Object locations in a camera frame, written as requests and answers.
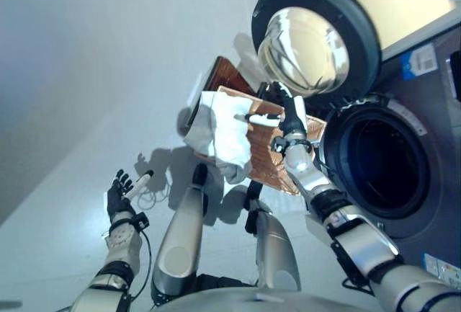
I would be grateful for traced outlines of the robot right hand black glove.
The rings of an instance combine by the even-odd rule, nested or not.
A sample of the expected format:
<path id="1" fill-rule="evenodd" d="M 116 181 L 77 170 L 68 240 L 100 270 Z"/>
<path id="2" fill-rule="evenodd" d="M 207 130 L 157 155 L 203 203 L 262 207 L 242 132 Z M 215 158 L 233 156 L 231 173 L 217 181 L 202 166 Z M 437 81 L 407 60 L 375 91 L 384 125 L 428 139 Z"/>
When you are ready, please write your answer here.
<path id="1" fill-rule="evenodd" d="M 303 99 L 299 96 L 294 97 L 287 86 L 278 81 L 274 81 L 267 86 L 262 94 L 266 94 L 269 91 L 273 91 L 282 101 L 282 106 L 284 108 L 282 115 L 276 115 L 274 113 L 247 113 L 245 115 L 236 114 L 233 118 L 252 125 L 279 128 L 284 137 L 287 135 L 299 135 L 302 140 L 305 140 L 307 138 L 305 108 L 300 108 Z"/>

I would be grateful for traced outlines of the robot left hand black glove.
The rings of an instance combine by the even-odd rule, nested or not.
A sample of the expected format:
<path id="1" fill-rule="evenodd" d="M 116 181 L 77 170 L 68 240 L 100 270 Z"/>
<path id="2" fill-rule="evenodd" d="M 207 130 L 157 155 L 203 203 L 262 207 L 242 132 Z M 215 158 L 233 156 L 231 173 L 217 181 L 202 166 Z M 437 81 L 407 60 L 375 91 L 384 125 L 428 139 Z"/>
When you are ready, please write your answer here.
<path id="1" fill-rule="evenodd" d="M 135 215 L 131 201 L 145 189 L 153 175 L 153 170 L 149 169 L 133 181 L 123 169 L 117 171 L 111 187 L 107 190 L 107 214 L 111 223 L 119 213 L 128 212 Z"/>

